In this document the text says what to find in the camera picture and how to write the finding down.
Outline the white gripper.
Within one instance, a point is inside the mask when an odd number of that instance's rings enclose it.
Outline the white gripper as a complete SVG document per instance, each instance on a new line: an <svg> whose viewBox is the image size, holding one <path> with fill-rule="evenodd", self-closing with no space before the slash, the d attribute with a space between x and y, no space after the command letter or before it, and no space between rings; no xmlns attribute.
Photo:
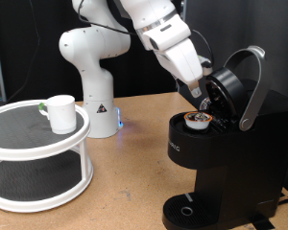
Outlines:
<svg viewBox="0 0 288 230"><path fill-rule="evenodd" d="M136 31L145 49L155 53L159 64L176 78L177 85L187 84L191 95L199 98L203 69L187 24L174 14Z"/></svg>

